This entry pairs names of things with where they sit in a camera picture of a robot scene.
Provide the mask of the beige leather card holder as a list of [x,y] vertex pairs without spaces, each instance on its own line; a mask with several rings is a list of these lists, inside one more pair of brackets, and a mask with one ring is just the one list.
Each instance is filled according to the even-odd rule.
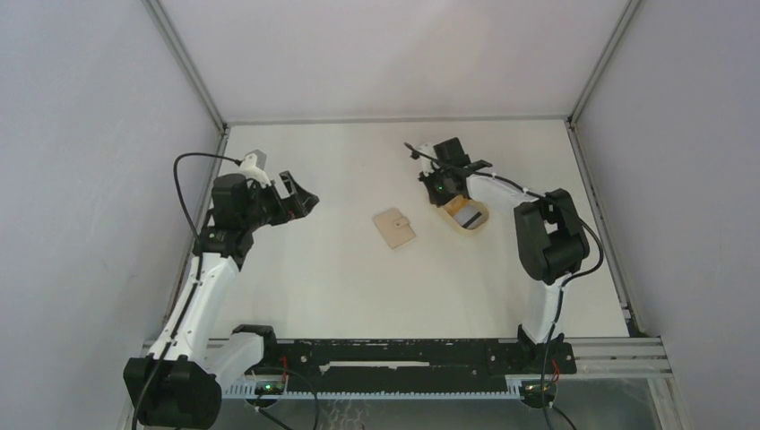
[[410,220],[398,208],[383,211],[375,215],[372,220],[390,249],[396,249],[417,237],[410,225]]

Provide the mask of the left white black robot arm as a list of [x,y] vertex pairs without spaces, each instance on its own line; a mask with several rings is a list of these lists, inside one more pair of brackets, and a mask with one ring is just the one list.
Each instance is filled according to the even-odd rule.
[[279,364],[279,348],[259,329],[233,333],[216,352],[207,345],[228,288],[235,284],[254,232],[303,219],[320,202],[290,172],[280,174],[288,194],[266,177],[232,173],[217,177],[212,206],[194,243],[191,267],[167,323],[143,357],[123,372],[134,407],[130,424],[208,429],[220,413],[222,394],[250,367],[260,374]]

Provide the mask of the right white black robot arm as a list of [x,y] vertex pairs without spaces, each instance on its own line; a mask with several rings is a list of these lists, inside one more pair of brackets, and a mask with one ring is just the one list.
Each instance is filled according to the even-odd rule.
[[461,231],[483,228],[491,211],[513,216],[519,262],[533,282],[518,328],[526,340],[517,350],[518,360],[526,371],[542,372],[554,358],[549,343],[560,335],[565,286],[591,251],[572,196],[561,188],[532,191],[491,172],[491,163],[471,160],[458,138],[406,147],[420,162],[418,180],[429,202]]

